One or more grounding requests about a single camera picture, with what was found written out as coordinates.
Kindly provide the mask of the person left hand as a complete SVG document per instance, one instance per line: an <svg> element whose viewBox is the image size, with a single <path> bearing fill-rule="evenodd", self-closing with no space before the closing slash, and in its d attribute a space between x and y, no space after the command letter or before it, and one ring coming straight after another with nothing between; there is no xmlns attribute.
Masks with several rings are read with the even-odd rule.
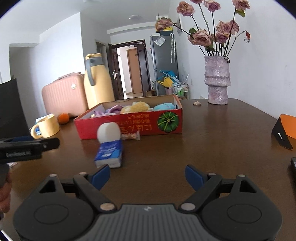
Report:
<svg viewBox="0 0 296 241"><path fill-rule="evenodd" d="M11 180L11 172L9 172L6 176L5 184L0 189L0 208L2 213L7 213L10 210L11 189L12 189L12 180Z"/></svg>

